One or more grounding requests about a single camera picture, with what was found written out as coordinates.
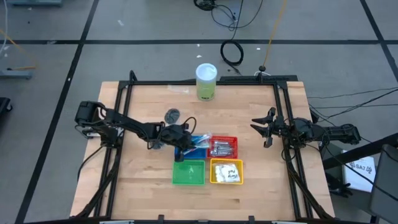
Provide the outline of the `red plastic basket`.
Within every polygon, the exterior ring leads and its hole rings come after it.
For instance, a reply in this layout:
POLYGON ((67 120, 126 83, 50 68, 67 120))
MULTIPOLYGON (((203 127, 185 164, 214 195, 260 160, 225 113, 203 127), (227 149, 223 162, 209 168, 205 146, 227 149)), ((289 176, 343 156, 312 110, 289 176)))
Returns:
POLYGON ((207 149, 207 158, 227 158, 227 159, 237 159, 238 158, 238 139, 234 136, 212 136, 210 139, 210 147, 207 149), (210 155, 210 147, 214 141, 228 141, 232 144, 233 152, 228 156, 224 157, 212 157, 210 155))

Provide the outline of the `black caster base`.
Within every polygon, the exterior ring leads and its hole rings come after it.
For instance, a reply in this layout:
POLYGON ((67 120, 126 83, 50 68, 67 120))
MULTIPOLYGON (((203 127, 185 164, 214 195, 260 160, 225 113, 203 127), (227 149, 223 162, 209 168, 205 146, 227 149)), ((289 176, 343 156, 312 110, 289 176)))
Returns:
POLYGON ((342 181, 340 181, 336 177, 333 177, 329 173, 326 173, 325 176, 328 184, 328 189, 331 194, 344 198, 348 198, 349 196, 353 195, 353 193, 349 190, 349 187, 351 186, 350 183, 344 184, 342 181))

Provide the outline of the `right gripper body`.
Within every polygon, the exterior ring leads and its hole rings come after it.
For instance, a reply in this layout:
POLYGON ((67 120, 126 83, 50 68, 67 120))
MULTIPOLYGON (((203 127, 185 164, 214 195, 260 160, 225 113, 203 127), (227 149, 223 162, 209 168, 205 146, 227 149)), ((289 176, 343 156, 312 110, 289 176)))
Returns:
POLYGON ((265 118, 265 123, 267 124, 266 131, 266 141, 264 147, 271 147, 273 138, 272 135, 281 137, 284 135, 287 125, 285 124, 284 117, 282 115, 277 115, 275 117, 276 108, 272 107, 265 118))

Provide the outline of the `green disinfecting wipes canister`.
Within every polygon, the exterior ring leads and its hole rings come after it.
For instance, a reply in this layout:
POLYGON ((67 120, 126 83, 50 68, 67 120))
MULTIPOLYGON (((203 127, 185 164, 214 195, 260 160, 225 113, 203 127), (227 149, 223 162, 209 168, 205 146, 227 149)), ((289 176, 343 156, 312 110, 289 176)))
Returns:
POLYGON ((215 96, 217 68, 210 63, 203 63, 195 70, 197 97, 203 101, 210 101, 215 96))

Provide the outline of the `yellow plastic basket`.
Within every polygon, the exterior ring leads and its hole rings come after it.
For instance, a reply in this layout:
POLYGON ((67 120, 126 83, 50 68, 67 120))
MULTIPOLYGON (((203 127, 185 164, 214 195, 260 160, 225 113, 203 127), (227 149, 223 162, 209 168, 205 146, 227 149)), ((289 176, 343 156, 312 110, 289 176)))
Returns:
POLYGON ((240 159, 211 159, 210 160, 210 182, 212 184, 234 184, 234 185, 242 185, 244 182, 244 172, 243 172, 243 161, 240 159), (239 175, 241 178, 240 182, 217 182, 215 179, 215 170, 214 170, 214 165, 215 164, 235 164, 238 171, 239 175))

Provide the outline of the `grey-blue floor base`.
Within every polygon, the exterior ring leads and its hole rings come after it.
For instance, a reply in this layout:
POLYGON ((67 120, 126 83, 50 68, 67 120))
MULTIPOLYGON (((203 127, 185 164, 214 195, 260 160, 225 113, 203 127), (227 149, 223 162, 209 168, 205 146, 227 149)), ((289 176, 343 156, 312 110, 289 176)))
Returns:
POLYGON ((62 6, 63 0, 7 0, 13 6, 62 6))
POLYGON ((21 79, 31 79, 31 71, 22 70, 0 70, 0 78, 21 78, 21 79))

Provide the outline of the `white printed box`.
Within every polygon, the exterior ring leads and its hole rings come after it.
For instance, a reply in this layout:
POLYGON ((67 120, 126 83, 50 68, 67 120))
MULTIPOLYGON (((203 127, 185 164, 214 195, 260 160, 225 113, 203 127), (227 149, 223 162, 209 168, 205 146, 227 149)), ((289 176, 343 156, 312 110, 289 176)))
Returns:
POLYGON ((345 184, 350 184, 350 189, 371 193, 373 185, 353 170, 360 173, 371 182, 374 182, 376 176, 374 158, 364 157, 342 166, 343 182, 345 184))

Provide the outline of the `white cotton pads bag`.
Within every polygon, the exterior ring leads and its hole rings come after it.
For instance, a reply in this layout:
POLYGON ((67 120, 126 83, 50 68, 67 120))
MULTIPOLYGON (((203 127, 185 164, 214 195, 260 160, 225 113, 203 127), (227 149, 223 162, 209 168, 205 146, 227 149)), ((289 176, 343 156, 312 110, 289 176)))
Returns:
POLYGON ((224 165, 223 164, 215 164, 214 165, 214 170, 215 170, 215 179, 217 182, 225 182, 225 177, 223 173, 224 165))
POLYGON ((235 164, 223 164, 220 167, 222 182, 240 182, 241 178, 235 164))

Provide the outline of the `black flat panel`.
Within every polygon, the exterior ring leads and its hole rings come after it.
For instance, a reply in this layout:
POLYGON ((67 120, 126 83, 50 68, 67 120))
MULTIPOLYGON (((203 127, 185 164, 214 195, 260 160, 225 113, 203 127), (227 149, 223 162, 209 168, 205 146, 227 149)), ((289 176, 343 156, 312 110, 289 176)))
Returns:
POLYGON ((257 76, 227 76, 221 77, 221 82, 254 82, 254 83, 265 83, 265 82, 297 82, 298 78, 296 75, 262 75, 257 76))

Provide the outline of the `clear tape patch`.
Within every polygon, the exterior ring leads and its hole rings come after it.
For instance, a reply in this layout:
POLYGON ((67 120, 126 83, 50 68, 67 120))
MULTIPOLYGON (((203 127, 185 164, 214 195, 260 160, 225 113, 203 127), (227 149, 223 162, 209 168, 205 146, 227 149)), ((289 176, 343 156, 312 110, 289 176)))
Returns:
POLYGON ((167 89, 172 92, 181 93, 181 94, 189 94, 190 89, 186 86, 181 85, 168 85, 167 89))

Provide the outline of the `black floor object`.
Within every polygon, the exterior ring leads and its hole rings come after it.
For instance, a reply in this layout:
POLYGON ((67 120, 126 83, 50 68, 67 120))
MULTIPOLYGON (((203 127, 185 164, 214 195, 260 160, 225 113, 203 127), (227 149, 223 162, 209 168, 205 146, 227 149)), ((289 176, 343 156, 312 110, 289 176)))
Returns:
POLYGON ((11 100, 6 97, 0 97, 0 120, 2 120, 8 112, 12 111, 12 109, 11 100))

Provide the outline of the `green plastic basket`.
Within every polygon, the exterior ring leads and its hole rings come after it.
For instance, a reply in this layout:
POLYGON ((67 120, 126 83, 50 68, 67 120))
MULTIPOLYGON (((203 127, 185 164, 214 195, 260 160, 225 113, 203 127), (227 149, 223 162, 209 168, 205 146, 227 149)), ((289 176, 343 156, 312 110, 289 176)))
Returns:
POLYGON ((205 161, 203 160, 175 162, 172 183, 174 185, 204 185, 205 167, 205 161))

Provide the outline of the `blue plastic basket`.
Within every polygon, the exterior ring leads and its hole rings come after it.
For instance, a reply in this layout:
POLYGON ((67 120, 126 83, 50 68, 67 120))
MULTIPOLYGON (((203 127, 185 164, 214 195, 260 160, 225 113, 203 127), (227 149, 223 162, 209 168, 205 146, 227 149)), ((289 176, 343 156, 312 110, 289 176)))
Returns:
POLYGON ((191 152, 189 154, 184 155, 184 159, 205 159, 206 158, 206 152, 207 150, 197 150, 194 152, 191 152))

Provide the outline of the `dark grey chair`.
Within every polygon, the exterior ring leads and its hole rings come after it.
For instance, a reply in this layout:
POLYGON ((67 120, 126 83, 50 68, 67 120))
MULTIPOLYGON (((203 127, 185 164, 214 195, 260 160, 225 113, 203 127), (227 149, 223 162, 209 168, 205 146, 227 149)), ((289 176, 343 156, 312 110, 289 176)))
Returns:
POLYGON ((383 145, 374 183, 397 200, 374 187, 371 193, 370 211, 392 224, 398 224, 397 148, 388 144, 383 145))

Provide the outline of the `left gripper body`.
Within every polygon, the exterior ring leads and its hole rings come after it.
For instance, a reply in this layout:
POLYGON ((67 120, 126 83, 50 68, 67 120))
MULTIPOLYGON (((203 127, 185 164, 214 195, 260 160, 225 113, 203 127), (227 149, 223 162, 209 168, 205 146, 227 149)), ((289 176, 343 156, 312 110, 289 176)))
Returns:
POLYGON ((190 148, 189 124, 171 124, 166 126, 160 132, 160 141, 177 147, 178 153, 175 155, 175 162, 183 162, 183 151, 190 148))

